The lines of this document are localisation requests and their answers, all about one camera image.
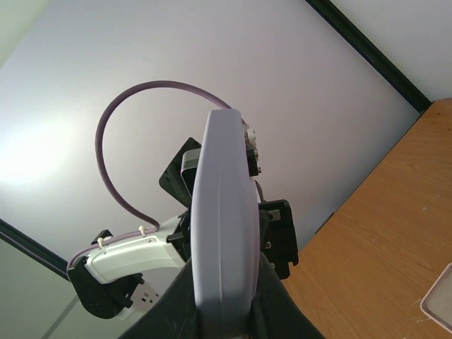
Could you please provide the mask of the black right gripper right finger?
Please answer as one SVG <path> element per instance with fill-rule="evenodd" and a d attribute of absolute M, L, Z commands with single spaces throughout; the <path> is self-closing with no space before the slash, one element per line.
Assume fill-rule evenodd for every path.
<path fill-rule="evenodd" d="M 264 254 L 259 256 L 256 294 L 251 303 L 250 338 L 322 338 L 299 310 Z"/>

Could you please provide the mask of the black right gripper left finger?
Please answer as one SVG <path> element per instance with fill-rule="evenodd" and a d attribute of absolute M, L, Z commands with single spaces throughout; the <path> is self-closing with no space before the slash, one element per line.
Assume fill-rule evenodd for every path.
<path fill-rule="evenodd" d="M 123 339 L 201 337 L 190 261 L 184 265 L 154 307 L 121 337 Z"/>

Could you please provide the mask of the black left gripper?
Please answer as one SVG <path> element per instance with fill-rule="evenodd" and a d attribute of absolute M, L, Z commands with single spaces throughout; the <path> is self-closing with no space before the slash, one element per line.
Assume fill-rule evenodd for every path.
<path fill-rule="evenodd" d="M 290 276 L 290 264 L 299 263 L 297 237 L 288 201 L 267 201 L 258 205 L 260 246 L 280 279 Z"/>

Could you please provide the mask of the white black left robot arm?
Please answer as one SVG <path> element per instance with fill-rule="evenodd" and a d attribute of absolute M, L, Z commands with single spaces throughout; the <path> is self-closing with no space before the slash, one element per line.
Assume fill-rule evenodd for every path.
<path fill-rule="evenodd" d="M 188 138 L 159 179 L 160 187 L 182 203 L 185 212 L 162 223 L 159 230 L 140 226 L 117 237 L 103 230 L 68 262 L 69 280 L 89 313 L 101 319 L 137 321 L 161 298 L 143 273 L 177 275 L 190 259 L 191 195 L 200 151 L 201 144 Z M 287 279 L 289 263 L 299 263 L 292 210 L 286 200 L 266 201 L 255 183 L 260 250 L 277 276 Z"/>

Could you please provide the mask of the phone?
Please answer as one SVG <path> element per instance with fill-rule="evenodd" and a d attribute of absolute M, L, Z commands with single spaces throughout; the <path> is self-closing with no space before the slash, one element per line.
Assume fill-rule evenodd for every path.
<path fill-rule="evenodd" d="M 228 155 L 198 166 L 191 204 L 194 299 L 202 338 L 244 338 L 249 333 L 259 262 L 258 199 L 243 148 L 242 117 L 236 109 L 208 115 L 201 153 L 216 143 Z"/>
<path fill-rule="evenodd" d="M 451 333 L 451 263 L 449 263 L 420 301 L 421 311 Z"/>

